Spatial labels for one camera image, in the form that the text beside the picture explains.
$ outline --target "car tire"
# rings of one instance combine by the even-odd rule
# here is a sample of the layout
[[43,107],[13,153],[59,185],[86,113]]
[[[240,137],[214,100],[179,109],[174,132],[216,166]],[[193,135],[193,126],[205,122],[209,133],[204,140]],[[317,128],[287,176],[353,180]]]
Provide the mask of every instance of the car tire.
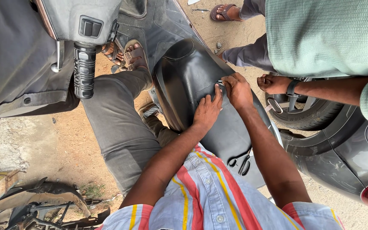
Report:
[[[268,97],[275,97],[265,93],[265,101]],[[297,114],[283,112],[278,114],[273,110],[269,113],[273,120],[287,127],[303,131],[319,131],[326,128],[339,114],[344,104],[328,100],[319,100],[310,109]]]

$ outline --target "wristwatch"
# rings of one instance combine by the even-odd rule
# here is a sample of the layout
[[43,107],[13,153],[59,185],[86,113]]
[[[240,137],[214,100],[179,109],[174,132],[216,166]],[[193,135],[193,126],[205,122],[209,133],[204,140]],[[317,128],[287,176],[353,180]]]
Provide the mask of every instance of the wristwatch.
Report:
[[289,96],[289,97],[299,97],[300,96],[300,94],[295,93],[295,86],[299,82],[300,81],[298,81],[298,80],[292,80],[289,83],[289,86],[287,87],[287,90],[286,90],[286,96]]

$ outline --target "scooter seat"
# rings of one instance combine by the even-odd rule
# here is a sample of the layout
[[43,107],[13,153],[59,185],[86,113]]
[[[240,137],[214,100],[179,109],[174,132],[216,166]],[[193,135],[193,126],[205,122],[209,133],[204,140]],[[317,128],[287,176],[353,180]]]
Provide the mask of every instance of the scooter seat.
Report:
[[[183,39],[168,49],[157,62],[152,77],[170,129],[182,132],[190,127],[200,99],[207,94],[213,97],[214,83],[232,73],[235,71],[226,63],[192,39]],[[221,88],[223,109],[201,144],[227,165],[230,158],[251,149],[251,140],[241,117],[228,100],[225,87]],[[254,93],[253,97],[260,116],[270,127],[267,113]],[[242,160],[231,169],[233,173],[238,173]],[[265,184],[253,157],[243,178],[255,187]]]

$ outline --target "grey jeans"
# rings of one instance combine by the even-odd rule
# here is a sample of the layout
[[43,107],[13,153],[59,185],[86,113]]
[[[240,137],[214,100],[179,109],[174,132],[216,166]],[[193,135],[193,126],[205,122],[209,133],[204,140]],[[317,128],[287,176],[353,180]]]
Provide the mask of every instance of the grey jeans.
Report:
[[82,100],[105,164],[124,196],[161,149],[157,137],[165,145],[178,135],[154,115],[148,119],[149,124],[143,123],[134,108],[133,100],[150,77],[143,68],[98,76],[93,97]]
[[[265,16],[265,0],[244,0],[239,11],[241,19],[247,20],[259,14]],[[254,66],[269,72],[276,72],[269,60],[266,34],[253,44],[225,50],[222,58],[236,66]]]

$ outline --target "scooter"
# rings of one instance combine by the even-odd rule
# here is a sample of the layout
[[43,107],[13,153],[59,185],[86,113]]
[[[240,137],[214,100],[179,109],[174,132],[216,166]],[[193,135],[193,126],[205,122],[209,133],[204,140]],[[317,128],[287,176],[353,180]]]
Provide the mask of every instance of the scooter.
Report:
[[[119,47],[131,39],[142,44],[154,81],[149,94],[156,105],[146,115],[160,112],[176,132],[190,127],[200,99],[214,95],[214,84],[235,72],[207,48],[176,0],[34,2],[49,35],[57,40],[58,62],[53,70],[59,71],[63,63],[63,41],[74,41],[74,87],[81,99],[94,93],[96,47],[113,41]],[[224,86],[222,91],[223,109],[201,144],[234,173],[261,187],[265,183],[253,158],[248,131]],[[278,128],[252,94],[259,116],[282,144]],[[277,107],[273,100],[268,102],[271,108]]]

